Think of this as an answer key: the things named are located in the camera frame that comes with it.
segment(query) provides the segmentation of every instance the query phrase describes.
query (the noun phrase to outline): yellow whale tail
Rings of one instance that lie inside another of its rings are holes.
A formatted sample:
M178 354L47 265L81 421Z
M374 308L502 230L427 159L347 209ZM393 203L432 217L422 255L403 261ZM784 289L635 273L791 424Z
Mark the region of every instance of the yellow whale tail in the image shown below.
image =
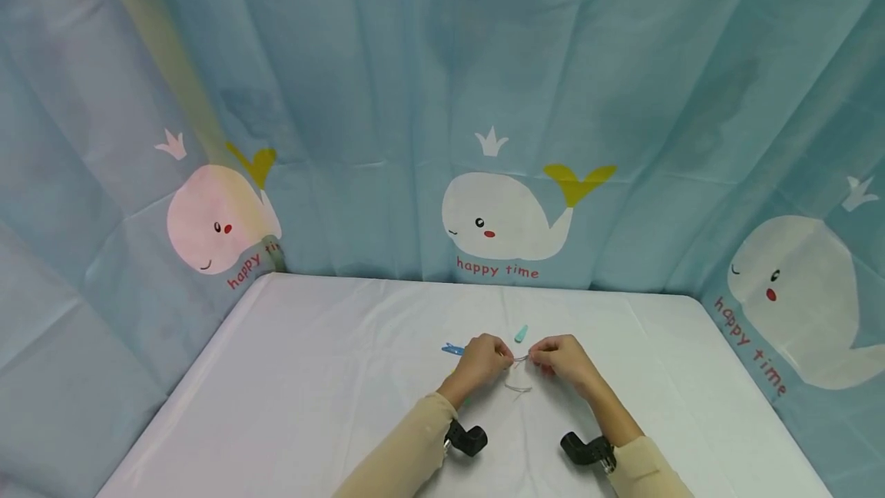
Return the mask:
M237 156L237 160L240 161L240 164L242 164L243 167L246 168L246 171L249 172L249 175L252 176L255 184L258 185L258 189L264 190L264 182L267 180L267 174L271 171L273 161L276 160L276 151L272 148L262 148L255 153L252 161L249 161L249 159L234 146L234 143L228 142L227 150L230 150L234 156Z
M565 206L567 208L574 208L584 196L590 194L600 184L608 181L614 175L617 168L618 166L596 168L594 171L590 171L583 181L578 181L575 172L562 164L545 166L544 173L559 184L562 193L565 195Z

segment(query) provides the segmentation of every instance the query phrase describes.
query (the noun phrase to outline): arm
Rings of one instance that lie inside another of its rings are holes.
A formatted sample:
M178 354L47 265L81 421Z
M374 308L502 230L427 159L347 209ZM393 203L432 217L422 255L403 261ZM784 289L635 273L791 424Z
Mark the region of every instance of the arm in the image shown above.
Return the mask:
M587 400L599 428L615 447L618 466L609 481L619 498L691 498L691 491L642 433L575 337L547 337L529 354L535 365L565 378Z
M451 403L434 393L419 400L334 493L334 498L414 496L443 464L443 439L452 419Z
M456 410L476 388L513 364L498 337L470 341L458 367L439 389L419 400L334 493L334 498L408 498L443 464L443 439Z

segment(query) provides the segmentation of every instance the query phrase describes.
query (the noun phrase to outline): hand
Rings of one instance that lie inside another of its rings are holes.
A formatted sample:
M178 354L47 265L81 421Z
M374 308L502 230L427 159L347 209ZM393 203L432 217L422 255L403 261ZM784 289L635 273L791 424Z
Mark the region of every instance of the hand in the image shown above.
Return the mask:
M442 382L437 393L458 410L468 395L511 365L513 352L503 340L489 334L479 335L464 347L458 367Z
M529 348L529 359L541 367L544 374L559 375L572 384L579 393L591 390L602 380L599 371L584 352L584 347L572 335L547 337Z

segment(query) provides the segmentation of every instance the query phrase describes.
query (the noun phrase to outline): black clamp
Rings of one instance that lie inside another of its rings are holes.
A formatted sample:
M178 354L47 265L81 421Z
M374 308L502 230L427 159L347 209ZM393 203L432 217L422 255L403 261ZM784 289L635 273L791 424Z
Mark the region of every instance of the black clamp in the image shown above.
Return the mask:
M569 433L559 441L559 446L575 465L592 465L599 462L606 474L612 473L618 466L618 461L614 457L614 447L604 436L584 444L578 435Z
M468 457L474 457L482 448L489 444L489 438L482 427L473 427L471 430L464 430L458 419L453 419L449 425L449 432L445 433L446 449L453 446L461 450Z

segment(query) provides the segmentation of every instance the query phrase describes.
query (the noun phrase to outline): beige sleeve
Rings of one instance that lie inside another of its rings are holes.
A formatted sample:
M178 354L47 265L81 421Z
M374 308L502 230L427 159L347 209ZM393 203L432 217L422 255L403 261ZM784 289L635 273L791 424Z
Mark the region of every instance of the beige sleeve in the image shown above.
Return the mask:
M443 464L443 440L458 418L437 393L419 400L406 417L357 465L334 498L412 498Z
M609 475L618 498L692 498L654 441L640 437L615 448L618 466Z

